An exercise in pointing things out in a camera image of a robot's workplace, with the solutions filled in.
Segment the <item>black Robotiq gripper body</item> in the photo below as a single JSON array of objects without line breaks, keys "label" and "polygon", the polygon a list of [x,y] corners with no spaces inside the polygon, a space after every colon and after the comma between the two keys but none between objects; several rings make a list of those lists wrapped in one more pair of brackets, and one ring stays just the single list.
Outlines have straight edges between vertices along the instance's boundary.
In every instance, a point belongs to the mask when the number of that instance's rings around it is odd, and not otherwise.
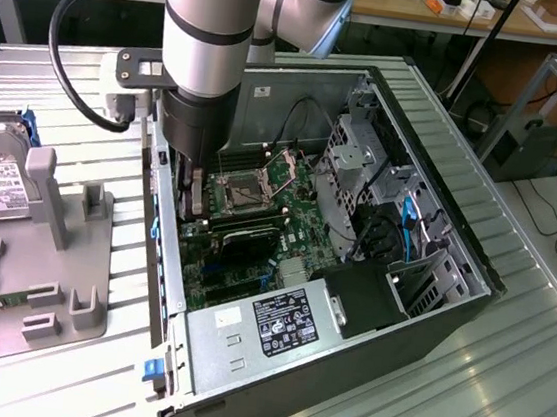
[{"label": "black Robotiq gripper body", "polygon": [[206,168],[228,142],[240,88],[219,97],[199,97],[182,89],[162,92],[162,133],[194,167]]}]

